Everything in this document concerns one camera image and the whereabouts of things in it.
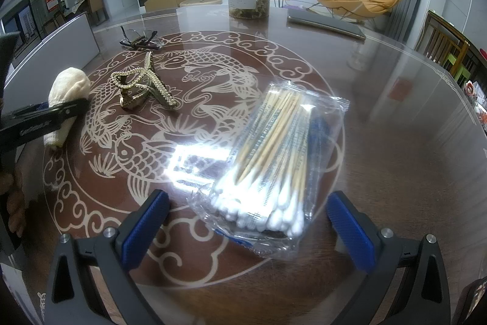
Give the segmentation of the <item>gold hair claw clip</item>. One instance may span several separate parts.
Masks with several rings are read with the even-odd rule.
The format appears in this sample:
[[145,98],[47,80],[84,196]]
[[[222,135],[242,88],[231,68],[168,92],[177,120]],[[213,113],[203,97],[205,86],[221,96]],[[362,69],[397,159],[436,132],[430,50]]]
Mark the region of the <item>gold hair claw clip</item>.
[[149,96],[169,110],[177,108],[177,100],[156,73],[151,52],[145,54],[141,67],[113,72],[110,81],[120,91],[120,106],[124,110],[142,106]]

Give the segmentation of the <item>bag of cotton swabs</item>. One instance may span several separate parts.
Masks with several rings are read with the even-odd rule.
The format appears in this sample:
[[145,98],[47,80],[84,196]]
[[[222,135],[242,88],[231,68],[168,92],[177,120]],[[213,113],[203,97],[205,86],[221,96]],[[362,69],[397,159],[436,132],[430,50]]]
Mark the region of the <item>bag of cotton swabs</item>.
[[333,171],[350,102],[270,83],[211,188],[189,199],[213,231],[263,258],[296,255]]

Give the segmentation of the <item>cardboard box on floor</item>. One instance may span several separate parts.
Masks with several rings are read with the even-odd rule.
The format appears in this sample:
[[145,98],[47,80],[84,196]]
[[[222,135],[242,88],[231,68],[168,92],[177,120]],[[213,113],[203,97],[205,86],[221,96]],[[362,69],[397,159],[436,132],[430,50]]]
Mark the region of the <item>cardboard box on floor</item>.
[[146,12],[156,12],[168,8],[178,8],[186,0],[147,0],[145,2]]

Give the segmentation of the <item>wooden dining chair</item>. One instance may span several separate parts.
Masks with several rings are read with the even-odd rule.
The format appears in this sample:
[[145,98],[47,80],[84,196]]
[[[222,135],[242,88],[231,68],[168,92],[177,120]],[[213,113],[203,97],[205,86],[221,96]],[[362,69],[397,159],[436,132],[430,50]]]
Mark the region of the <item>wooden dining chair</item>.
[[428,10],[415,50],[455,76],[463,63],[470,41],[443,17]]

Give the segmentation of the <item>grey laptop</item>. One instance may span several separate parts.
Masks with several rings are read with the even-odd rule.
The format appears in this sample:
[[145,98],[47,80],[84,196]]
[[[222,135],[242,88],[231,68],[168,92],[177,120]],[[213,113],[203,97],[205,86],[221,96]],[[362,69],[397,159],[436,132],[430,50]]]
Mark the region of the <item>grey laptop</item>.
[[356,25],[335,19],[329,16],[322,16],[316,13],[303,10],[287,10],[287,20],[299,25],[310,26],[322,30],[328,30],[337,34],[346,35],[354,39],[364,41],[366,36]]

